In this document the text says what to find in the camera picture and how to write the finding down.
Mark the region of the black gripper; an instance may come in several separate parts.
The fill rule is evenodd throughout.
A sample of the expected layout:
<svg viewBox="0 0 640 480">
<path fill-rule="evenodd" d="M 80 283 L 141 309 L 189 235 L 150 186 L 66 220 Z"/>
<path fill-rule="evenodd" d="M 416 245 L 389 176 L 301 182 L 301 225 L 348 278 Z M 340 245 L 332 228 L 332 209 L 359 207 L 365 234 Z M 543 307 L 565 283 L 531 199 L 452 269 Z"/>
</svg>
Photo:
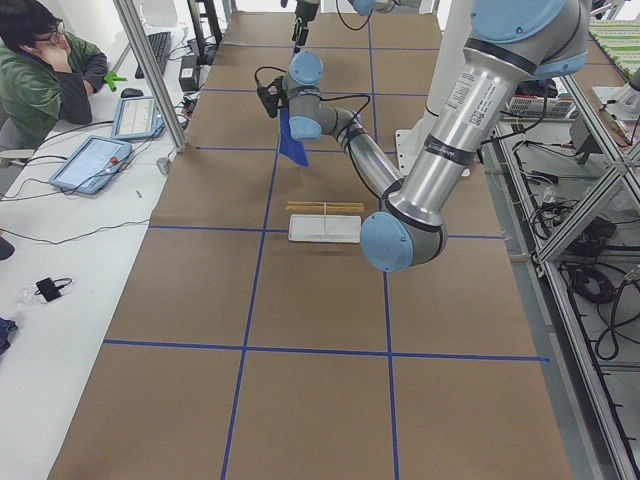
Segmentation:
<svg viewBox="0 0 640 480">
<path fill-rule="evenodd" d="M 296 19 L 293 27 L 292 41 L 294 42 L 293 52 L 297 54 L 306 45 L 309 29 L 308 22 L 316 18 L 320 6 L 319 0 L 297 0 L 295 15 Z"/>
</svg>

